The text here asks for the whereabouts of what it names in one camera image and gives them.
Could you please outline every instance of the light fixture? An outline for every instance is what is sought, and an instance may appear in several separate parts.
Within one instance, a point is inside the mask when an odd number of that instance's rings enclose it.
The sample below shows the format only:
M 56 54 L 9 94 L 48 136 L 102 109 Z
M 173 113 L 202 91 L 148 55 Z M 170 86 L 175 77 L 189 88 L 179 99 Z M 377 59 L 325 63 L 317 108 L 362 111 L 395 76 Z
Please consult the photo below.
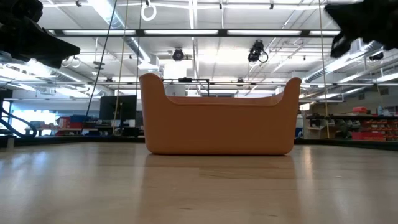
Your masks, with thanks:
M 228 35 L 300 35 L 300 30 L 228 30 Z
M 358 78 L 358 77 L 359 77 L 358 74 L 357 74 L 357 75 L 351 75 L 351 76 L 349 76 L 349 77 L 347 77 L 347 78 L 344 78 L 344 79 L 338 81 L 338 83 L 349 82 L 349 81 L 354 80 L 354 79 L 356 79 L 356 78 Z
M 159 66 L 153 65 L 151 63 L 143 62 L 143 63 L 138 65 L 138 69 L 139 70 L 148 70 L 148 71 L 151 71 L 151 72 L 158 72 L 159 71 Z
M 61 72 L 60 70 L 58 70 L 58 73 L 61 74 L 61 75 L 63 75 L 63 76 L 66 76 L 66 77 L 70 78 L 70 79 L 73 80 L 73 81 L 81 82 L 80 79 L 75 78 L 75 77 L 73 77 L 73 76 L 70 76 L 70 75 L 68 75 L 68 74 L 66 74 L 66 73 L 64 73 L 64 72 Z
M 13 87 L 17 87 L 17 88 L 21 88 L 24 90 L 29 90 L 29 91 L 36 91 L 33 87 L 29 86 L 29 85 L 25 85 L 25 84 L 18 84 L 18 85 L 14 85 L 14 84 L 8 84 L 9 86 L 13 86 Z
M 310 35 L 324 35 L 324 36 L 336 36 L 337 34 L 340 33 L 340 30 L 324 30 L 324 31 L 320 31 L 320 30 L 313 30 L 310 31 Z
M 217 35 L 218 30 L 145 30 L 145 35 Z
M 326 96 L 325 95 L 318 96 L 317 99 L 325 99 L 325 98 L 329 99 L 329 98 L 332 98 L 332 97 L 335 97 L 338 95 L 340 95 L 340 94 L 339 93 L 329 93 L 329 94 L 326 94 Z
M 87 97 L 86 94 L 68 88 L 57 88 L 57 92 L 72 97 Z
M 107 35 L 108 30 L 64 30 L 65 35 Z M 135 35 L 135 30 L 126 30 L 126 35 Z M 109 30 L 109 35 L 124 35 L 124 30 Z
M 344 94 L 352 94 L 352 93 L 356 93 L 357 91 L 361 91 L 361 90 L 363 90 L 363 89 L 365 89 L 365 87 L 362 87 L 362 88 L 356 88 L 356 89 L 353 89 L 353 90 L 347 91 L 347 92 L 345 92 Z
M 394 73 L 391 75 L 384 75 L 383 77 L 378 78 L 376 81 L 377 82 L 385 82 L 385 81 L 393 80 L 396 78 L 398 78 L 398 73 Z

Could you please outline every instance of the red storage bin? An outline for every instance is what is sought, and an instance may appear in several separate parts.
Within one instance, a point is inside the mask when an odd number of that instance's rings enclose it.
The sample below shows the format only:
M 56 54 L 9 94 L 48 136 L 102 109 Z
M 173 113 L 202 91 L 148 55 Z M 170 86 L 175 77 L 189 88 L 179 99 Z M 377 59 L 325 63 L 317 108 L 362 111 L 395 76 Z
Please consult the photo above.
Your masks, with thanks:
M 351 133 L 353 140 L 366 140 L 366 141 L 385 141 L 385 137 L 381 133 Z
M 367 109 L 365 107 L 363 107 L 363 106 L 355 107 L 353 109 L 354 113 L 360 113 L 360 114 L 366 114 L 366 111 L 367 111 Z
M 83 123 L 82 122 L 71 122 L 69 123 L 69 128 L 82 128 Z

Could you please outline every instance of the overhead camera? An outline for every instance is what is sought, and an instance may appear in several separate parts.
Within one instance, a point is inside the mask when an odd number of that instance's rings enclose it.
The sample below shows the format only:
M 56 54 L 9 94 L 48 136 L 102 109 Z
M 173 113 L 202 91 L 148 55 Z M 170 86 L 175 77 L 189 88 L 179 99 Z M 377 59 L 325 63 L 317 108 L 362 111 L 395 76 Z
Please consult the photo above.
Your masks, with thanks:
M 244 83 L 243 78 L 238 78 L 238 83 Z
M 384 58 L 383 52 L 378 53 L 378 54 L 376 54 L 376 55 L 372 55 L 372 56 L 369 57 L 369 59 L 370 59 L 371 61 L 381 60 L 381 59 L 383 59 L 383 58 Z
M 253 47 L 249 52 L 248 61 L 249 63 L 266 63 L 268 61 L 268 54 L 264 50 L 264 44 L 262 43 L 262 40 L 256 40 L 256 42 L 253 44 Z
M 173 53 L 173 60 L 176 62 L 180 62 L 184 59 L 184 53 L 182 52 L 182 49 L 175 49 Z
M 37 25 L 42 11 L 39 0 L 0 0 L 0 62 L 23 64 L 34 58 L 60 68 L 65 58 L 80 53 Z

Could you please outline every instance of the cable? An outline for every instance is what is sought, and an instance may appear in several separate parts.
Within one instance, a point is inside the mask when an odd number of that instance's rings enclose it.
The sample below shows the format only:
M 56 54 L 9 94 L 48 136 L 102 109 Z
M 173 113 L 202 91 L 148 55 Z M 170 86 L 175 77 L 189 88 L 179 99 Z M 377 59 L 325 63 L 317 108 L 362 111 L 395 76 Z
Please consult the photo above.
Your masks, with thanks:
M 93 96 L 94 96 L 95 87 L 97 86 L 98 78 L 100 77 L 100 71 L 101 71 L 101 67 L 102 67 L 103 60 L 104 60 L 106 45 L 108 44 L 109 33 L 111 32 L 113 17 L 114 17 L 114 13 L 115 13 L 115 11 L 116 11 L 116 3 L 118 3 L 118 0 L 115 0 L 115 2 L 114 2 L 113 11 L 112 11 L 112 16 L 111 16 L 111 21 L 109 22 L 108 33 L 106 34 L 104 49 L 103 49 L 103 51 L 102 51 L 101 62 L 99 63 L 99 66 L 98 66 L 98 72 L 97 72 L 97 76 L 96 76 L 96 78 L 95 78 L 94 87 L 93 87 L 93 92 L 92 92 L 92 94 L 91 94 L 91 96 L 90 96 L 90 100 L 88 101 L 88 106 L 87 106 L 86 118 L 85 118 L 85 119 L 87 119 L 88 112 L 90 111 L 90 106 L 91 106 L 91 102 L 93 101 Z M 85 127 L 84 127 L 84 124 L 83 124 L 83 126 L 81 127 L 81 134 L 83 134 L 84 128 L 85 128 Z
M 141 19 L 142 19 L 142 17 L 140 17 L 140 19 L 139 19 L 139 27 L 138 27 L 138 29 L 141 29 L 141 24 L 142 24 Z M 140 41 L 141 41 L 141 38 L 138 37 L 138 41 L 137 41 L 138 48 L 140 46 Z M 138 54 L 137 54 L 137 68 L 136 68 L 136 95 L 137 95 L 137 98 L 138 98 L 138 81 L 139 81 L 138 80 L 138 63 L 139 63 L 139 54 L 140 54 L 140 52 L 141 51 L 139 50 Z M 137 117 L 138 117 L 138 110 L 136 109 L 136 119 L 137 119 Z
M 323 29 L 322 29 L 322 10 L 321 10 L 321 0 L 318 0 L 319 3 L 319 23 L 320 23 L 320 28 L 321 28 L 321 50 L 322 50 L 322 68 L 323 68 L 323 73 L 325 73 L 325 56 L 323 54 Z M 325 116 L 329 116 L 329 111 L 328 111 L 328 88 L 326 87 L 326 75 L 323 76 L 323 84 L 325 86 Z M 329 132 L 329 121 L 326 122 L 326 130 L 328 134 L 328 138 L 330 138 L 330 132 Z
M 267 60 L 262 61 L 262 60 L 260 60 L 260 58 L 259 58 L 259 62 L 261 62 L 261 63 L 266 63 L 266 62 L 268 62 L 269 56 L 268 56 L 267 52 L 266 52 L 265 50 L 262 50 L 262 53 L 264 53 L 264 54 L 267 56 Z
M 126 27 L 127 27 L 127 17 L 129 15 L 129 8 L 126 7 L 126 18 L 124 20 L 124 33 L 123 33 L 123 39 L 126 37 Z M 120 70 L 119 70 L 119 81 L 118 81 L 118 94 L 116 95 L 116 106 L 114 109 L 114 117 L 113 117 L 113 129 L 112 129 L 112 134 L 114 134 L 114 129 L 115 129 L 115 125 L 116 124 L 116 115 L 118 114 L 118 106 L 119 106 L 119 89 L 120 89 L 120 81 L 122 79 L 122 69 L 123 69 L 123 56 L 124 56 L 124 44 L 126 42 L 123 41 L 122 44 L 122 58 L 120 61 Z

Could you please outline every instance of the black monitor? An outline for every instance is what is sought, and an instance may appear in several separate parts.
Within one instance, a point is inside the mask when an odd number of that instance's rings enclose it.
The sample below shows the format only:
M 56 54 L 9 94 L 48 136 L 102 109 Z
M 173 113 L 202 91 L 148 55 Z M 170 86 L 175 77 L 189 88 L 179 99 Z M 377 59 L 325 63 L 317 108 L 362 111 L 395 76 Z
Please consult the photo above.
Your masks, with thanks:
M 114 111 L 116 108 L 117 96 L 103 96 L 101 97 L 101 105 L 99 108 L 99 118 L 102 120 L 113 120 Z M 136 119 L 137 96 L 119 96 L 118 100 L 117 120 L 131 120 Z

